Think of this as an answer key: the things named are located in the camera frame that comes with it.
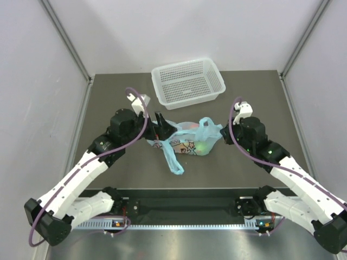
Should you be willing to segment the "light blue plastic bag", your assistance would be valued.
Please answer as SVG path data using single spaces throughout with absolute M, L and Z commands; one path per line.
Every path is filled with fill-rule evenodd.
M 169 124 L 177 128 L 177 131 L 165 141 L 151 141 L 147 143 L 152 147 L 163 151 L 170 171 L 175 175 L 184 173 L 183 166 L 178 162 L 177 154 L 205 156 L 213 149 L 214 145 L 222 138 L 220 130 L 221 124 L 215 124 L 211 118 L 204 117 L 197 123 L 199 128 L 187 129 L 187 124 L 191 122 L 175 123 L 168 121 Z M 209 146 L 208 153 L 196 153 L 195 142 L 205 141 Z

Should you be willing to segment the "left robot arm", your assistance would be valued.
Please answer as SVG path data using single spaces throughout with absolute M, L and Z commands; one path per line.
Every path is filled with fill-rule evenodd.
M 30 198 L 25 203 L 24 210 L 31 225 L 30 246 L 36 246 L 32 239 L 34 232 L 49 245 L 56 246 L 79 224 L 103 213 L 117 215 L 122 211 L 121 196 L 111 187 L 83 201 L 76 199 L 137 140 L 164 141 L 177 131 L 160 112 L 155 116 L 153 122 L 144 112 L 116 111 L 106 132 L 93 140 L 71 171 L 39 199 Z

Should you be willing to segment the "green pear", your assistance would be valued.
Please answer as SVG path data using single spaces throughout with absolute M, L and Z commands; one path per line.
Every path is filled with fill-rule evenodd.
M 199 153 L 199 154 L 208 153 L 209 151 L 209 146 L 205 141 L 196 141 L 195 147 L 196 147 L 196 153 Z

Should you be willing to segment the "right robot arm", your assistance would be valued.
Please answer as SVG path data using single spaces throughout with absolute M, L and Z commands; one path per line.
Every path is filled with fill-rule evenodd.
M 346 202 L 313 179 L 280 144 L 269 140 L 258 118 L 231 116 L 221 134 L 227 144 L 235 145 L 298 197 L 294 200 L 264 186 L 253 197 L 257 213 L 279 214 L 308 231 L 326 251 L 346 252 Z

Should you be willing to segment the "red apple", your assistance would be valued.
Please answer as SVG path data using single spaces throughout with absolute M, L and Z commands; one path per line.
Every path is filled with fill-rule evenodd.
M 200 125 L 198 123 L 191 122 L 191 123 L 187 124 L 187 129 L 199 128 L 199 126 Z

